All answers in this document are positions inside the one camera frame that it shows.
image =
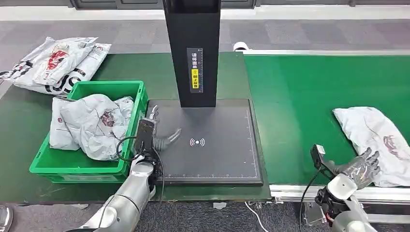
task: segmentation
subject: green plastic crate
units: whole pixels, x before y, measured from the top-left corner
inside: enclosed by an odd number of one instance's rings
[[[146,113],[148,95],[142,81],[84,81],[77,82],[68,99],[78,100],[92,94],[104,94],[115,101],[122,97],[133,97],[134,109],[126,136],[135,135],[138,120]],[[122,156],[128,157],[133,140],[126,140]],[[53,183],[122,183],[128,176],[130,164],[120,161],[98,161],[90,159],[81,149],[65,151],[51,149],[49,134],[40,147],[30,172],[48,177]]]

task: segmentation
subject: label on pillar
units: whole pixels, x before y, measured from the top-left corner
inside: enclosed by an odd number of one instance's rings
[[[188,72],[190,78],[190,91],[191,93],[203,93],[203,57],[202,48],[200,47],[187,47],[188,56]]]

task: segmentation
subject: white cable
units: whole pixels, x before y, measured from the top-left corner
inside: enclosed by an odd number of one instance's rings
[[[269,232],[269,231],[268,231],[267,229],[265,229],[265,227],[262,225],[261,219],[259,218],[259,215],[249,207],[248,203],[245,202],[245,205],[246,205],[246,207],[247,207],[250,211],[252,211],[252,212],[254,213],[254,215],[256,215],[256,217],[258,218],[259,225],[262,227],[262,229],[263,229],[265,232]]]

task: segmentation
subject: floor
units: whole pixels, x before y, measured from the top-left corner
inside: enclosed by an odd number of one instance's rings
[[[98,36],[111,43],[110,53],[169,52],[162,20],[134,21],[1,21],[0,70],[41,44],[54,39]],[[222,20],[220,51],[231,51],[237,41],[253,49],[375,50],[410,49],[410,20]],[[8,85],[0,85],[0,97]],[[99,205],[78,209],[69,205],[16,206],[11,232],[51,232],[74,229],[88,220]],[[298,231],[297,206],[265,204],[256,211],[272,232]],[[409,226],[377,225],[380,232],[410,231]],[[137,231],[241,231],[260,232],[256,217],[243,203],[228,203],[222,210],[211,203],[150,203]],[[329,232],[326,225],[303,227],[304,232]]]

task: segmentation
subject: robotic arm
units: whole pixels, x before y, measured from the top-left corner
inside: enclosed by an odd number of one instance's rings
[[[104,205],[78,229],[68,232],[133,232],[148,201],[155,195],[155,183],[161,159],[157,151],[164,150],[175,142],[181,129],[167,138],[156,136],[158,107],[155,106],[148,118],[138,122],[135,139],[136,156],[132,159],[130,175],[108,198]]]
[[[368,148],[344,165],[326,161],[321,145],[314,145],[310,154],[315,167],[331,179],[325,188],[318,191],[315,202],[322,207],[332,232],[376,232],[353,194],[367,187],[380,172],[379,152],[372,155]]]

